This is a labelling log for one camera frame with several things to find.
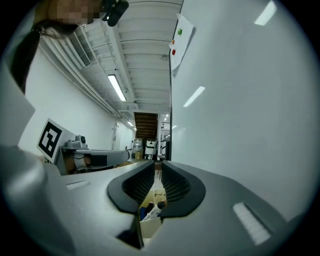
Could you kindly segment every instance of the fluorescent ceiling light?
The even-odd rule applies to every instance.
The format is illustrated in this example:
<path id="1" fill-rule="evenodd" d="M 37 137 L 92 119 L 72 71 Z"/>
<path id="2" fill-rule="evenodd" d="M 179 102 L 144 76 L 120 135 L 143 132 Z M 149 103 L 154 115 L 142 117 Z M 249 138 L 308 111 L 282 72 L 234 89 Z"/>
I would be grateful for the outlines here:
<path id="1" fill-rule="evenodd" d="M 109 79 L 110 83 L 112 84 L 116 94 L 118 94 L 120 100 L 122 102 L 126 102 L 127 101 L 126 97 L 124 96 L 124 94 L 123 94 L 123 92 L 122 92 L 122 90 L 120 88 L 120 85 L 118 83 L 116 75 L 115 74 L 110 74 L 110 75 L 108 75 L 108 79 Z"/>
<path id="2" fill-rule="evenodd" d="M 186 101 L 186 103 L 183 105 L 183 107 L 188 107 L 192 102 L 195 101 L 196 98 L 199 97 L 200 94 L 202 94 L 202 92 L 205 90 L 206 88 L 203 86 L 200 86 L 198 89 L 196 89 L 196 91 L 194 92 L 194 94 L 192 94 L 192 96 Z"/>
<path id="3" fill-rule="evenodd" d="M 267 6 L 264 8 L 263 12 L 256 19 L 254 24 L 264 26 L 266 23 L 272 18 L 272 16 L 276 13 L 277 6 L 274 1 L 270 1 Z"/>

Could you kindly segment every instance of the white wall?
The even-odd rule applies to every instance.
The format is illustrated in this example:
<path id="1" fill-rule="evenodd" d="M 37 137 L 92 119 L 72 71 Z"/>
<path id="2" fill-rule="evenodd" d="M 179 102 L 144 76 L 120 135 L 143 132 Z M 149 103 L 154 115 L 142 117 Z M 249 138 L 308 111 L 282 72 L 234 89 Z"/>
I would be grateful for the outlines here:
<path id="1" fill-rule="evenodd" d="M 136 131 L 133 128 L 129 128 L 126 125 L 120 123 L 121 126 L 121 137 L 120 137 L 120 146 L 119 150 L 125 150 L 132 148 L 132 142 L 135 139 Z"/>
<path id="2" fill-rule="evenodd" d="M 74 134 L 84 135 L 90 149 L 111 150 L 116 119 L 78 90 L 39 49 L 26 83 L 26 98 L 35 113 L 19 147 L 37 155 L 37 142 L 48 118 Z"/>
<path id="3" fill-rule="evenodd" d="M 254 24 L 267 3 L 184 1 L 196 31 L 172 77 L 172 161 L 230 177 L 290 220 L 319 181 L 320 75 L 279 5 Z"/>

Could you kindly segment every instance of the person's hair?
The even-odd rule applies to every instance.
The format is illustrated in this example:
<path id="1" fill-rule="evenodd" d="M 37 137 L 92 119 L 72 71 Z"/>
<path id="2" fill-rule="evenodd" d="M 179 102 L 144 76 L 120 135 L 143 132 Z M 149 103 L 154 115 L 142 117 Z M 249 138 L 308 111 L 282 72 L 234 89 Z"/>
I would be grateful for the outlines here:
<path id="1" fill-rule="evenodd" d="M 60 35 L 60 38 L 63 38 L 72 34 L 77 27 L 78 25 L 75 24 L 63 24 L 49 19 L 42 20 L 33 26 L 31 32 L 17 47 L 11 65 L 12 76 L 24 94 L 26 93 L 29 69 L 36 54 L 41 35 L 57 39 L 56 35 L 47 32 L 47 29 L 53 28 Z"/>

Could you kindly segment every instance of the doorway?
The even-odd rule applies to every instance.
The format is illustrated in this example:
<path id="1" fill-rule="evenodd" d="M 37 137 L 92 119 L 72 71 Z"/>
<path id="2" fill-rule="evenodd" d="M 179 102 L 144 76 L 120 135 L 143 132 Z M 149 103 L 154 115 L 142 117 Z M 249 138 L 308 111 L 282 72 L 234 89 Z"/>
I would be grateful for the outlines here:
<path id="1" fill-rule="evenodd" d="M 115 122 L 115 131 L 113 136 L 112 150 L 120 149 L 120 137 L 121 137 L 121 126 L 120 126 L 120 123 Z"/>

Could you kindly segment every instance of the paper sheet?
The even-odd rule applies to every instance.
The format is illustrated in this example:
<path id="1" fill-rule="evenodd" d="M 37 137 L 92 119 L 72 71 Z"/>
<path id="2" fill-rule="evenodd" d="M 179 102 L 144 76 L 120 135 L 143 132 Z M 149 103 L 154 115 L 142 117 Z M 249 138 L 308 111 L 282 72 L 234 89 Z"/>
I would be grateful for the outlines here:
<path id="1" fill-rule="evenodd" d="M 59 146 L 65 146 L 68 140 L 74 140 L 76 135 L 48 118 L 36 148 L 51 162 L 55 163 Z"/>
<path id="2" fill-rule="evenodd" d="M 178 17 L 178 24 L 174 34 L 174 44 L 172 44 L 172 42 L 169 44 L 171 49 L 171 73 L 173 76 L 176 75 L 176 69 L 179 67 L 186 53 L 187 46 L 194 29 L 194 26 L 182 14 L 177 13 L 176 15 Z M 179 29 L 182 29 L 181 35 L 178 35 Z"/>

